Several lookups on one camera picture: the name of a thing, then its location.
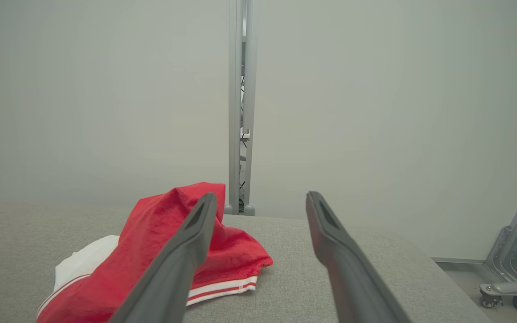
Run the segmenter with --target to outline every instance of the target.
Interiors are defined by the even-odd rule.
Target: gray fabric surface
[[[88,243],[119,234],[132,207],[0,202],[0,322],[33,322],[51,293],[54,268]],[[332,322],[326,269],[312,251],[306,221],[226,215],[255,237],[275,264],[255,292],[187,308],[185,322]],[[382,229],[349,230],[414,322],[489,322],[433,261]]]

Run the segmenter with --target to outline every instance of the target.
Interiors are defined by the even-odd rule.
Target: white wall
[[[0,198],[228,179],[228,1],[0,0]]]
[[[485,259],[517,210],[517,1],[261,2],[250,203]]]

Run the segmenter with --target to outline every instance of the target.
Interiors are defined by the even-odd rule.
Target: red garment
[[[71,280],[51,295],[41,305],[37,323],[107,322],[208,192],[217,195],[213,238],[207,259],[195,272],[187,305],[254,290],[261,268],[272,265],[272,258],[248,233],[221,223],[224,184],[199,183],[139,200],[111,255],[92,274]]]

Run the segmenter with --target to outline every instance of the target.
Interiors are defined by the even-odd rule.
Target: floor
[[[504,306],[495,305],[487,309],[479,304],[480,284],[500,282],[482,264],[454,264],[449,262],[438,262],[441,269],[452,278],[452,280],[476,303],[494,323],[517,323],[517,309],[512,305],[511,297],[503,297]]]

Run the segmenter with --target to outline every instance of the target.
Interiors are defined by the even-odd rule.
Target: red stripe
[[[241,288],[247,288],[248,286],[257,286],[257,284],[256,283],[248,283],[248,284],[242,286]],[[219,290],[211,290],[210,292],[202,292],[201,294],[189,297],[187,299],[187,301],[192,301],[195,298],[199,298],[199,297],[203,297],[203,296],[207,296],[207,295],[211,295],[211,294],[217,294],[218,292],[228,292],[229,290],[236,290],[236,289],[239,289],[239,288],[240,287],[236,286],[236,287],[233,287],[233,288],[223,288],[223,289],[219,289]]]
[[[43,306],[43,304],[45,304],[45,302],[47,302],[47,300],[49,300],[49,298],[52,298],[55,294],[57,294],[58,292],[62,292],[63,290],[61,288],[64,288],[66,285],[70,284],[70,282],[72,282],[73,280],[76,280],[76,279],[79,279],[79,278],[82,278],[84,276],[91,276],[91,274],[84,274],[84,275],[81,275],[81,276],[77,276],[75,278],[73,278],[72,280],[69,280],[68,282],[66,282],[65,284],[61,285],[60,288],[57,288],[57,290],[55,292],[53,292],[53,294],[49,295],[48,298],[45,299],[45,301],[43,303],[41,303],[41,305],[39,306],[39,309],[37,309],[37,313],[39,313],[39,311],[41,311],[41,307]]]

